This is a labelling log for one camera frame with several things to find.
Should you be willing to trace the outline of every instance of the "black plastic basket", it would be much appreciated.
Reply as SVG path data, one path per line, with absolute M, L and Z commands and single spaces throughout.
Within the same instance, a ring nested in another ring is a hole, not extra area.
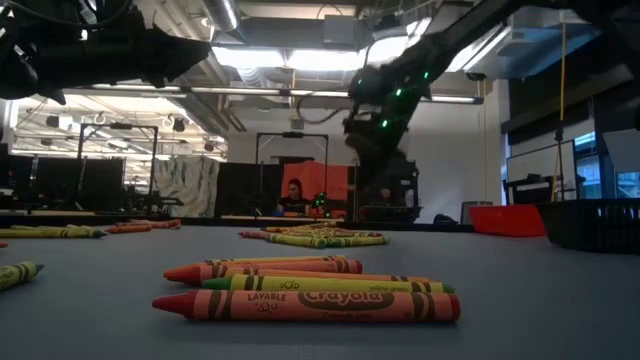
M 640 199 L 538 204 L 552 243 L 583 251 L 640 254 Z

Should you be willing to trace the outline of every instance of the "gray tabletop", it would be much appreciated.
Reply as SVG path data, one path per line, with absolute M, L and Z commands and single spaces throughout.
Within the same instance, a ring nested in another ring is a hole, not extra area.
M 0 293 L 0 359 L 638 359 L 640 257 L 545 239 L 388 233 L 389 246 L 314 250 L 239 239 L 238 228 L 9 240 L 0 264 L 46 268 Z M 365 272 L 453 285 L 455 325 L 213 323 L 155 310 L 188 288 L 168 268 L 205 258 L 345 254 Z

